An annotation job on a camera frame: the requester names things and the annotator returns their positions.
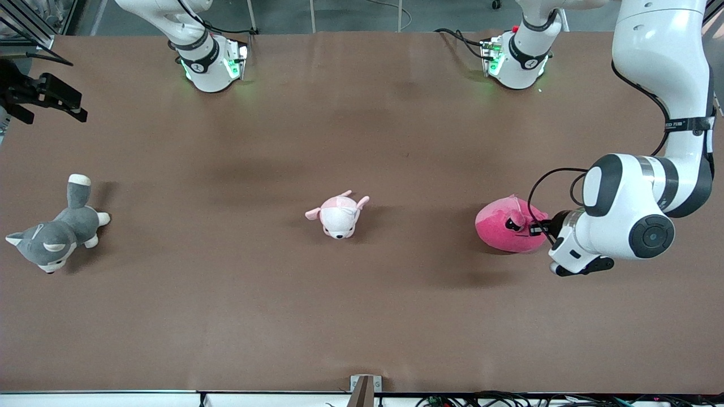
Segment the white pink plush dog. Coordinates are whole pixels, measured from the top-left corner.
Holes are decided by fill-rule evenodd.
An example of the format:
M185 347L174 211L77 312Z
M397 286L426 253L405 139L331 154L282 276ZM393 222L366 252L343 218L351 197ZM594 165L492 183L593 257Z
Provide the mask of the white pink plush dog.
M355 201L351 198L352 191L348 190L324 201L321 206L305 212L308 220L321 222L325 235L341 240L351 237L355 232L360 212L370 200L369 196Z

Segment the white edge rail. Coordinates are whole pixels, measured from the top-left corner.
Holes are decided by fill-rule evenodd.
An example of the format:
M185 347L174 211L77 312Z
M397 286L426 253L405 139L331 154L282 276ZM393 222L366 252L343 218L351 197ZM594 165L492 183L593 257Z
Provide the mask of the white edge rail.
M0 394L0 407L346 407L349 396L192 392Z

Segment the metal bracket with post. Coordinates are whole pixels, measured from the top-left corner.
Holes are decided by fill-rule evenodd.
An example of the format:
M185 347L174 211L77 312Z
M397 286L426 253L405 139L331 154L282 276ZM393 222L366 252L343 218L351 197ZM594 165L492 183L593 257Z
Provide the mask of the metal bracket with post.
M383 378L380 375L356 374L350 378L351 397L346 407L383 407Z

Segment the pink round plush toy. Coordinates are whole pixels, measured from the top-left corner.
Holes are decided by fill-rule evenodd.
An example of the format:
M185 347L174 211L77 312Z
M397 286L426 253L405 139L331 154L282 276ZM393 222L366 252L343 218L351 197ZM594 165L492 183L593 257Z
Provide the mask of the pink round plush toy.
M475 229L480 239L492 248L509 253L535 252L546 237L530 237L528 227L549 214L528 202L511 195L484 206L475 218Z

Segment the grey husky plush toy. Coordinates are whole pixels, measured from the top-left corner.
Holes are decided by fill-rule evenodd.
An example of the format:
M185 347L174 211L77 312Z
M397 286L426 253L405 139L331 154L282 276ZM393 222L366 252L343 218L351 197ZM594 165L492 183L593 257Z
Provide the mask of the grey husky plush toy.
M88 205L91 189L89 177L70 175L67 207L51 221L11 233L5 240L47 275L55 273L80 246L94 248L98 245L98 229L111 222L109 213L96 211Z

